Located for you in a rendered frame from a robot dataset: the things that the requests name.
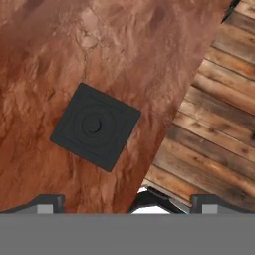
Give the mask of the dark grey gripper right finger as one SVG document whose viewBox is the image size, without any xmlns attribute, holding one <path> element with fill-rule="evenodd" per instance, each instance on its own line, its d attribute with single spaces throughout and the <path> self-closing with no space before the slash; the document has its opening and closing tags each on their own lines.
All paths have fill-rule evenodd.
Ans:
<svg viewBox="0 0 255 255">
<path fill-rule="evenodd" d="M 192 195 L 191 204 L 191 214 L 254 214 L 254 211 L 227 203 L 214 194 Z"/>
</svg>

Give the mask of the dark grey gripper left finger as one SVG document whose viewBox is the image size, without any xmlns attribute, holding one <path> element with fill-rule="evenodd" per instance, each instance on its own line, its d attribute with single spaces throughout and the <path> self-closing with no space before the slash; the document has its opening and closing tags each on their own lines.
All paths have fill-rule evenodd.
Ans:
<svg viewBox="0 0 255 255">
<path fill-rule="evenodd" d="M 64 213 L 65 196 L 63 194 L 40 194 L 26 204 L 19 205 L 0 214 L 10 213 L 35 213 L 35 214 L 58 214 Z"/>
</svg>

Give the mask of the black square blender lid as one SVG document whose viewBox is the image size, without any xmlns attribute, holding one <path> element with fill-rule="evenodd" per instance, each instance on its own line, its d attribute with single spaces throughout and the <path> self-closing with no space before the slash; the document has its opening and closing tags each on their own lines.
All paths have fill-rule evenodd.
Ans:
<svg viewBox="0 0 255 255">
<path fill-rule="evenodd" d="M 134 107 L 80 83 L 50 141 L 111 172 L 139 117 Z"/>
</svg>

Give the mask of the black and white angular object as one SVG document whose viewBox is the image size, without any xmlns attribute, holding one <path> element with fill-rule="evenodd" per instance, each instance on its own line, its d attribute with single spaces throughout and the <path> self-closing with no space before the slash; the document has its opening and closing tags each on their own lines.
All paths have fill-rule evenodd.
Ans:
<svg viewBox="0 0 255 255">
<path fill-rule="evenodd" d="M 170 201 L 170 197 L 159 190 L 149 186 L 146 191 L 139 192 L 135 200 L 127 209 L 128 213 L 133 213 L 138 209 L 157 206 L 166 212 L 173 214 L 184 214 L 184 211 Z"/>
</svg>

